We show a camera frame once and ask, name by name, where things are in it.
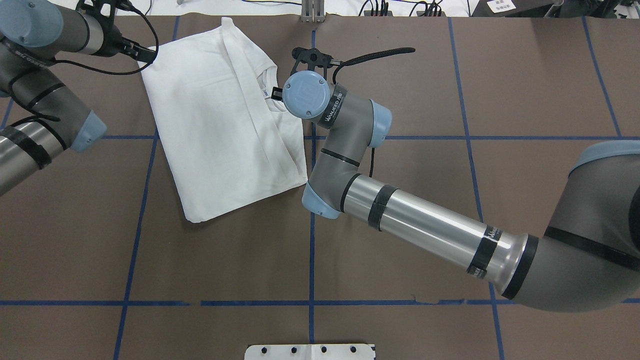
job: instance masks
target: blue circular cap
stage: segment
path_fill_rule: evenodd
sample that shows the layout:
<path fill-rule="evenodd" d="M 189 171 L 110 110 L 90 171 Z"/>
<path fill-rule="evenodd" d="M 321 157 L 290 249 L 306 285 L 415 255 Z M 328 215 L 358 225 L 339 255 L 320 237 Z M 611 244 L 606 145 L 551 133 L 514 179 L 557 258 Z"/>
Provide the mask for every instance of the blue circular cap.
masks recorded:
<path fill-rule="evenodd" d="M 60 10 L 47 0 L 0 0 L 0 33 L 18 45 L 50 45 L 63 25 Z"/>
<path fill-rule="evenodd" d="M 595 160 L 633 154 L 640 154 L 640 140 L 613 140 L 597 143 L 582 152 L 571 171 L 573 172 L 577 167 Z"/>
<path fill-rule="evenodd" d="M 304 70 L 293 74 L 282 89 L 282 101 L 290 113 L 301 119 L 321 115 L 329 105 L 331 90 L 322 75 Z"/>

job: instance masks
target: white cloth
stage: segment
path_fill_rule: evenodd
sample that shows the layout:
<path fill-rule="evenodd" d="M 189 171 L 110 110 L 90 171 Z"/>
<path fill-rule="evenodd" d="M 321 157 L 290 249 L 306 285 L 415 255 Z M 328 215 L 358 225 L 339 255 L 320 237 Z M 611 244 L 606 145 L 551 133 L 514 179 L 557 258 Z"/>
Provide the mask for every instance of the white cloth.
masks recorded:
<path fill-rule="evenodd" d="M 301 120 L 268 97 L 276 70 L 224 17 L 214 30 L 160 46 L 142 72 L 190 222 L 307 181 Z"/>

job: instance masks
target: silver metal tube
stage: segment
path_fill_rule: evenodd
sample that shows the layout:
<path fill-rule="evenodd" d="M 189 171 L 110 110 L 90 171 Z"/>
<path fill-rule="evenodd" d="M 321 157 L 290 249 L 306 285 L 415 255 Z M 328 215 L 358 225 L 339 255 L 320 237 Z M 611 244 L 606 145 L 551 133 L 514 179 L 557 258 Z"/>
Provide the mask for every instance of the silver metal tube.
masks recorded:
<path fill-rule="evenodd" d="M 349 187 L 344 212 L 369 221 L 373 202 L 384 186 L 370 177 L 359 176 Z M 447 208 L 420 199 L 402 190 L 389 198 L 380 220 L 380 229 L 467 270 L 487 225 Z M 493 282 L 500 293 L 509 284 L 524 251 L 527 235 L 502 233 L 486 268 L 484 279 Z"/>
<path fill-rule="evenodd" d="M 42 145 L 52 159 L 63 151 L 55 136 L 37 122 L 22 124 L 16 129 Z M 0 196 L 38 170 L 31 156 L 4 136 L 0 136 L 0 159 Z"/>

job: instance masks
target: white label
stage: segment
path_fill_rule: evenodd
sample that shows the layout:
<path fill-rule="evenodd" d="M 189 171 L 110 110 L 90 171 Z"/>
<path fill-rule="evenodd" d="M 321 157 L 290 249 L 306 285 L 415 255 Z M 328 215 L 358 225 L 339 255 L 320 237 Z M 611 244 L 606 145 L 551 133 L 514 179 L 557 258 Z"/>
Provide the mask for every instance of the white label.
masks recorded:
<path fill-rule="evenodd" d="M 509 10 L 516 8 L 511 0 L 491 0 L 487 5 L 489 5 L 489 8 L 493 13 L 508 12 Z"/>

